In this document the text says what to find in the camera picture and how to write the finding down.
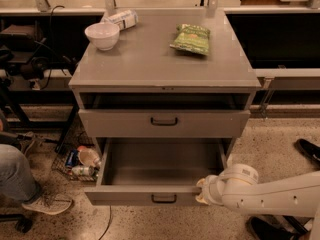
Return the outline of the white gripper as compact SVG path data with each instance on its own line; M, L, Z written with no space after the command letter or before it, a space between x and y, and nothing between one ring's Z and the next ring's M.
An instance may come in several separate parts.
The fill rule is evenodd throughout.
M197 187L201 188L199 195L195 196L198 203L205 205L220 205L222 206L222 190L224 189L223 182L216 175L209 175L198 180Z

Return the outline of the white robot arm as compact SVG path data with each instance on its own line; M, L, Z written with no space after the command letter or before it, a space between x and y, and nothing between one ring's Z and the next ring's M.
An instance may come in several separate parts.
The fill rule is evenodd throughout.
M260 184L258 172L234 164L219 175L208 175L196 186L199 203L222 205L241 214L308 217L313 219L309 240L320 239L320 172Z

